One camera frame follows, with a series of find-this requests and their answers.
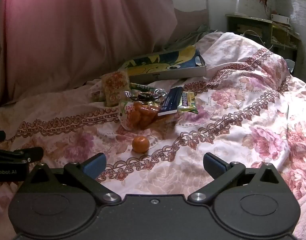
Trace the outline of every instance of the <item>book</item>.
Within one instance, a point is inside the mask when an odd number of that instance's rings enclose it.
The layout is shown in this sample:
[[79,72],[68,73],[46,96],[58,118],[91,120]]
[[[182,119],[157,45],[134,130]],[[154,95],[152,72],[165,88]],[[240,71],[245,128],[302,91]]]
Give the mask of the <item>book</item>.
[[126,61],[120,70],[126,70],[130,82],[137,84],[206,75],[205,61],[195,46],[136,57]]
[[177,113],[177,108],[181,101],[182,92],[183,87],[172,88],[167,95],[167,98],[164,100],[163,105],[157,115],[162,116],[166,114]]

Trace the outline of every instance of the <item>metal screw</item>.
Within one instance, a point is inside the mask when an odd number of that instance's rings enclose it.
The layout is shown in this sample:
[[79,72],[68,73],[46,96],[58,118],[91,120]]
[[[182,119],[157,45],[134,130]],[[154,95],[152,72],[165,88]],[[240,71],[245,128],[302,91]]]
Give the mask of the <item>metal screw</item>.
[[118,199],[118,194],[106,193],[105,195],[103,195],[103,199],[108,202],[113,202]]
[[152,200],[151,200],[151,203],[152,203],[152,204],[158,204],[159,202],[160,202],[160,201],[159,201],[158,199],[152,199]]
[[205,200],[206,199],[206,196],[205,194],[203,193],[193,193],[191,194],[191,198],[194,200],[194,201],[202,201],[202,200]]

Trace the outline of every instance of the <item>wooden shelf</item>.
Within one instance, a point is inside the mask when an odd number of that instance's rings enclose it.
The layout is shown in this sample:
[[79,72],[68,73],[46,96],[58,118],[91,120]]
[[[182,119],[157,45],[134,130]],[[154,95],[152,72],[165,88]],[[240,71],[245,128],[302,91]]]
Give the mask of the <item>wooden shelf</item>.
[[249,19],[249,20],[255,20],[259,22],[265,22],[265,23],[272,23],[270,20],[255,18],[255,17],[249,17],[247,15],[235,15],[235,14],[226,14],[226,17],[234,17],[234,18],[243,18],[243,19]]
[[272,22],[272,27],[273,27],[273,28],[280,29],[280,30],[283,30],[283,31],[285,31],[286,33],[288,33],[290,36],[293,36],[293,37],[295,37],[296,39],[300,40],[299,35],[297,35],[297,34],[295,34],[295,33],[292,33],[292,32],[290,32],[290,31],[288,31],[286,28],[283,28],[282,26],[278,25],[278,24],[275,23],[275,22]]
[[291,46],[288,46],[288,45],[284,45],[282,43],[275,42],[275,41],[271,41],[271,44],[273,44],[273,47],[274,46],[279,46],[280,48],[289,48],[289,49],[298,50],[298,48],[294,48],[294,47],[291,47]]

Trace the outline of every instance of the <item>wooden desk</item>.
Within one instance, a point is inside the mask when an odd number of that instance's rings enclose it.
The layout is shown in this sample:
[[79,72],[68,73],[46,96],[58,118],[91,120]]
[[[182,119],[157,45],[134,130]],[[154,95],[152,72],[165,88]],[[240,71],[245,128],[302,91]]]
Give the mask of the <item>wooden desk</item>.
[[[226,17],[229,32],[240,35],[252,30],[261,37],[267,49],[284,59],[293,60],[296,63],[294,69],[302,64],[302,43],[296,33],[270,20],[239,15],[226,15]],[[247,31],[245,37],[263,45],[254,32]]]

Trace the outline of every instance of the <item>yellow snack packet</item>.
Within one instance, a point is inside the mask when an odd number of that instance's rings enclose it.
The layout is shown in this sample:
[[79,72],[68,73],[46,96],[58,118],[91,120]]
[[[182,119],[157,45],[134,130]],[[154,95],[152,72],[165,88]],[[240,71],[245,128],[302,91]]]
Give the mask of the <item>yellow snack packet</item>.
[[183,92],[180,104],[177,108],[178,112],[190,112],[198,114],[193,92]]

